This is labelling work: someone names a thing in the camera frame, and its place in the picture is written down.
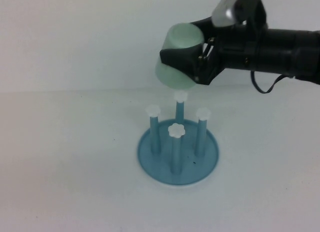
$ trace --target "white peg tip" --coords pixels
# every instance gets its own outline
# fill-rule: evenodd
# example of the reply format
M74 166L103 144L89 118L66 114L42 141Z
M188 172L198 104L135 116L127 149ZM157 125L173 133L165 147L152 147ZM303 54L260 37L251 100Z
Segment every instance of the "white peg tip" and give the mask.
M183 103L188 99L188 93L185 91L177 91L174 93L174 99L178 103Z
M151 118L156 118L160 114L160 107L158 105L149 105L145 109L146 113L149 115Z
M174 123L168 128L169 136L173 138L181 138L186 134L185 127L181 124Z
M201 121L210 119L211 111L208 108L199 108L196 112L196 116Z

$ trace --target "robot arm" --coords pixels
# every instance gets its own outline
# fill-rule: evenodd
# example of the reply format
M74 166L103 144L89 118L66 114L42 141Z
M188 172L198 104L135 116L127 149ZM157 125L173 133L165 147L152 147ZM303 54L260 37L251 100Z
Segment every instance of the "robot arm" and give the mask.
M258 90L255 71L281 74L276 82L289 77L320 84L320 33L269 29L261 0L221 0L211 17L192 24L206 49L164 49L160 58L198 84L209 85L226 68L251 71Z

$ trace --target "light green cup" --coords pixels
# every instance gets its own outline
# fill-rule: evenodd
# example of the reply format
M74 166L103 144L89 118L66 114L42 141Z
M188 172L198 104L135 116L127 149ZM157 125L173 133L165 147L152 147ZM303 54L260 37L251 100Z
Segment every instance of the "light green cup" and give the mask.
M169 29L162 49L189 48L204 42L204 36L198 27L190 23L181 23ZM196 84L181 71L163 64L160 56L155 74L163 84L173 89L188 89Z

